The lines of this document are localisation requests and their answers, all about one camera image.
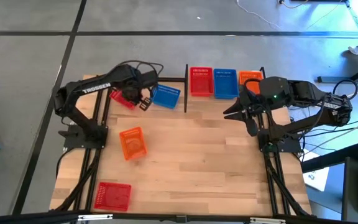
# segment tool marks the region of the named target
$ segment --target red plastic basket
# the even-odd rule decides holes
[[[264,75],[261,71],[240,71],[239,72],[239,84],[242,85],[249,78],[257,78],[262,80]],[[255,94],[259,94],[259,83],[257,82],[249,82],[247,83],[247,89],[253,91]]]
[[[110,94],[110,98],[114,99],[118,103],[126,106],[127,108],[129,108],[131,110],[133,110],[136,107],[135,104],[125,100],[125,98],[122,96],[121,90],[120,91],[117,91],[117,90],[112,91]]]
[[[192,96],[211,96],[214,93],[212,68],[190,68],[190,93]]]
[[[137,159],[147,154],[142,128],[136,127],[119,133],[125,160]]]
[[[94,207],[103,210],[126,212],[130,197],[130,185],[100,182]]]

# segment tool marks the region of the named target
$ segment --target orange basket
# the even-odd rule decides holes
[[[262,71],[240,71],[239,72],[239,84],[242,85],[249,78],[257,78],[262,80],[264,75]],[[259,83],[257,82],[249,82],[247,83],[247,88],[250,91],[253,91],[255,94],[259,94]]]
[[[140,127],[119,133],[125,160],[137,159],[147,154],[143,132]]]

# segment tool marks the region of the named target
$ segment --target wooden table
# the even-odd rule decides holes
[[[184,113],[183,83],[160,84],[181,90],[175,110],[151,105],[147,111],[131,111],[111,101],[108,140],[94,195],[99,182],[117,182],[132,185],[128,213],[271,216],[264,158],[257,139],[248,135],[244,123],[223,119],[223,111],[234,100],[192,97],[189,93]],[[95,99],[96,93],[92,93],[77,102],[89,118]],[[286,108],[273,111],[273,116],[279,124],[290,122]],[[144,132],[148,153],[125,161],[119,133],[137,126]],[[84,149],[75,149],[63,158],[50,208],[59,206],[77,184],[83,155]],[[310,213],[300,162],[289,153],[281,153],[281,158],[288,189]],[[86,186],[80,208],[85,207],[87,191]],[[277,186],[275,192],[283,213]],[[93,205],[92,212],[110,212]]]

